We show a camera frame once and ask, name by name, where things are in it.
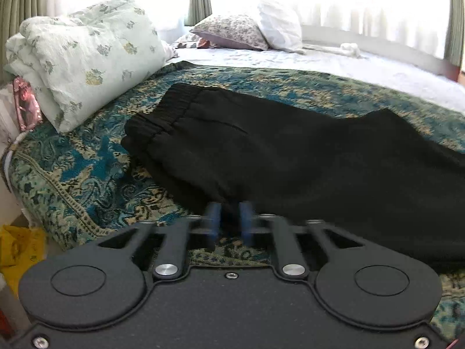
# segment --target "paisley pattern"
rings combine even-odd
[[[67,134],[50,123],[29,133],[15,151],[10,175],[25,207],[63,247],[71,248],[142,219],[169,224],[188,214],[120,141],[135,113],[153,110],[177,82],[218,86],[335,117],[390,108],[422,135],[465,152],[465,117],[395,90],[319,72],[170,64]],[[265,252],[222,239],[216,250],[195,250],[191,261],[263,265]],[[465,273],[441,276],[443,299],[433,324],[452,339],[464,326]]]

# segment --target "bed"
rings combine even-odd
[[[369,54],[352,59],[314,51],[306,56],[226,49],[178,53],[74,131],[57,134],[47,122],[13,146],[5,172],[9,185],[31,219],[63,249],[138,220],[164,225],[189,213],[120,144],[125,122],[151,111],[176,82],[223,87],[336,117],[387,107],[423,135],[465,152],[464,88],[413,66]],[[268,256],[224,238],[214,252],[192,252],[191,261],[259,266]],[[443,299],[432,323],[453,339],[465,327],[465,273],[449,270],[440,277]]]

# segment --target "white floral comforter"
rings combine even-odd
[[[58,132],[160,69],[163,46],[133,0],[110,0],[68,17],[32,17],[6,42],[5,70],[34,88]]]

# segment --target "triangular cutout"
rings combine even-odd
[[[136,229],[132,229],[126,232],[123,232],[120,235],[113,236],[108,240],[105,240],[103,243],[99,244],[99,247],[102,248],[112,248],[112,249],[122,249],[124,248],[132,236],[136,233]]]
[[[333,242],[333,244],[340,249],[356,248],[356,247],[363,246],[362,244],[357,243],[356,241],[353,241],[351,239],[348,239],[347,237],[341,236],[329,229],[325,229],[325,234],[326,236],[329,237],[329,239]]]

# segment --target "floral pillow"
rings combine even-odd
[[[258,25],[247,14],[209,16],[190,32],[223,48],[268,50]]]

